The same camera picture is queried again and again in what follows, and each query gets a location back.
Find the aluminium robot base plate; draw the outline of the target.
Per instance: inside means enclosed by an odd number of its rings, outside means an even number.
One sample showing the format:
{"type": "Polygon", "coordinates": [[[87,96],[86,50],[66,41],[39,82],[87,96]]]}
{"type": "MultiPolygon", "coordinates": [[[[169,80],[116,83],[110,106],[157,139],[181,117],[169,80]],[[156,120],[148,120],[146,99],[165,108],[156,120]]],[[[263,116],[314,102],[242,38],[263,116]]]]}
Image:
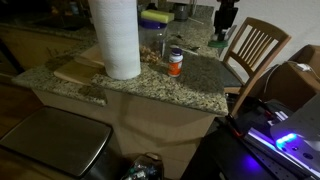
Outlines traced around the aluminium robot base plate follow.
{"type": "Polygon", "coordinates": [[[319,180],[319,111],[299,109],[291,116],[276,111],[274,120],[251,127],[245,139],[276,161],[306,177],[319,180]]]}

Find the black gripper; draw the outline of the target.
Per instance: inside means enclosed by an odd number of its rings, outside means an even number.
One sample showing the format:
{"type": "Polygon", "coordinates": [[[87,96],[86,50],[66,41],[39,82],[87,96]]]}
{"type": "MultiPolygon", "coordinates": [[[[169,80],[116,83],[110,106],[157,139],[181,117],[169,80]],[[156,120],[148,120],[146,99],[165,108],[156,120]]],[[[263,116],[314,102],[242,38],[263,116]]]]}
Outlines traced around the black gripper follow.
{"type": "Polygon", "coordinates": [[[215,12],[215,33],[220,34],[223,30],[230,28],[233,24],[238,8],[234,6],[239,0],[217,0],[220,2],[219,9],[215,12]]]}

